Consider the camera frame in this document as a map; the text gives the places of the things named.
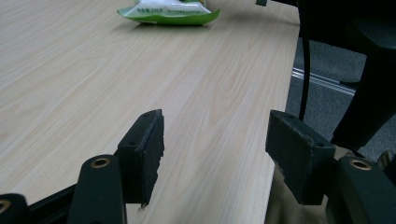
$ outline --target black metal bracket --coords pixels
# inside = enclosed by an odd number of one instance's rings
[[[318,205],[326,194],[336,223],[395,223],[396,188],[386,174],[361,157],[336,161],[334,146],[294,116],[271,111],[266,151],[298,203]]]
[[[0,223],[126,223],[126,203],[149,204],[163,151],[163,113],[149,111],[114,156],[84,162],[76,185],[29,206],[20,194],[0,195]]]

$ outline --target green snack package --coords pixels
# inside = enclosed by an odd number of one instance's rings
[[[210,12],[204,0],[135,0],[135,3],[134,7],[117,12],[129,20],[164,25],[203,25],[220,13]]]

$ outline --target black office chair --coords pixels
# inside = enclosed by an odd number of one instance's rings
[[[304,120],[309,89],[309,40],[367,55],[355,95],[332,138],[337,146],[359,150],[396,113],[396,1],[275,1],[299,8],[304,48],[299,119]]]

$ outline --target gray carpet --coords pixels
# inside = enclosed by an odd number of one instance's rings
[[[364,55],[317,42],[311,42],[310,47],[311,73],[334,80],[359,81],[366,59]],[[294,67],[304,69],[301,39],[297,46]],[[296,117],[300,110],[302,89],[303,81],[292,77],[286,112]],[[330,140],[351,100],[351,95],[311,83],[304,122]],[[396,151],[396,116],[379,130],[360,153],[376,161],[385,150]]]

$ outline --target wooden table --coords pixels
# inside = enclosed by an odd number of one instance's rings
[[[286,105],[295,7],[208,0],[202,27],[142,25],[131,1],[0,2],[0,194],[34,203],[114,153],[161,108],[165,152],[150,205],[129,223],[263,223],[274,165],[270,109]]]

